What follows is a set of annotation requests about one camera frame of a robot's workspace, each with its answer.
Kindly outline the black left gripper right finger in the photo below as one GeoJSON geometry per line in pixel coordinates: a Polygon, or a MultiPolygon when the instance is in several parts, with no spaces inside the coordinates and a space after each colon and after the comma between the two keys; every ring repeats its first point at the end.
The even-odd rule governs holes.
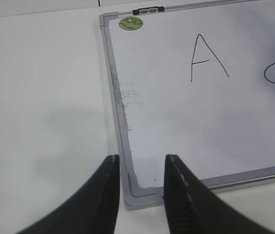
{"type": "Polygon", "coordinates": [[[167,155],[164,207],[172,234],[264,234],[266,229],[212,193],[177,155],[167,155]]]}

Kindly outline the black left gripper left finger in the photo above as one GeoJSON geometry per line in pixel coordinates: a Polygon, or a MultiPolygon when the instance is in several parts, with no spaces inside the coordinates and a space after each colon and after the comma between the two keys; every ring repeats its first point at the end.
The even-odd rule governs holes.
{"type": "Polygon", "coordinates": [[[88,181],[22,234],[112,234],[119,209],[119,156],[107,156],[88,181]]]}

